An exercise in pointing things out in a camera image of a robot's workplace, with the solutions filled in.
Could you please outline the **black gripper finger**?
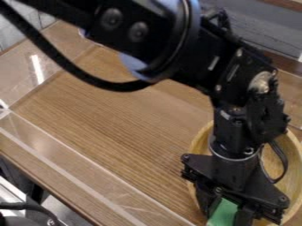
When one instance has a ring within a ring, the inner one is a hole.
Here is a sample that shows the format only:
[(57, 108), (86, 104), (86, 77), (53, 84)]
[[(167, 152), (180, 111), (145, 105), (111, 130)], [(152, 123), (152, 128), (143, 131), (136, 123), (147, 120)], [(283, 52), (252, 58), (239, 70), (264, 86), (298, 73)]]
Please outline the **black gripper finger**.
[(236, 209), (233, 226), (252, 226), (258, 217), (258, 205), (244, 204)]
[(195, 188), (197, 206), (205, 218), (209, 218), (221, 201), (221, 188), (203, 180), (195, 182)]

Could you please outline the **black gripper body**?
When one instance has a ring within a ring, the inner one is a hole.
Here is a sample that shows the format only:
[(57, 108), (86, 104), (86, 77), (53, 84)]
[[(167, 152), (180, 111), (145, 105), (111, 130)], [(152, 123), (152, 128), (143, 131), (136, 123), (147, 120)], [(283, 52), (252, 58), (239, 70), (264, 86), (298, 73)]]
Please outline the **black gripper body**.
[(286, 194), (268, 181), (262, 172), (258, 156), (245, 160), (224, 159), (215, 154), (183, 154), (181, 178), (193, 184), (203, 180), (221, 188), (221, 198), (236, 204), (258, 205), (256, 219), (279, 225), (290, 205)]

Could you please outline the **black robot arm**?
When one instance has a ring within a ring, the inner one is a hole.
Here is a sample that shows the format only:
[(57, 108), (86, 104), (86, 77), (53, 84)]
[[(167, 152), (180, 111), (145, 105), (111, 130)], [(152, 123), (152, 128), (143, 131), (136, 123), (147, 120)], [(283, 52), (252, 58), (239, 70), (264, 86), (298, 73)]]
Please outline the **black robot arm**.
[(290, 201), (260, 160), (266, 145), (287, 131), (276, 68), (232, 32), (224, 11), (203, 13), (199, 0), (21, 0), (68, 22), (80, 34), (117, 51), (136, 76), (109, 82), (74, 66), (37, 31), (34, 45), (85, 83), (137, 91), (164, 79), (209, 99), (213, 125), (208, 154), (184, 154), (181, 176), (195, 187), (205, 216), (223, 201), (236, 206), (231, 226), (283, 220)]

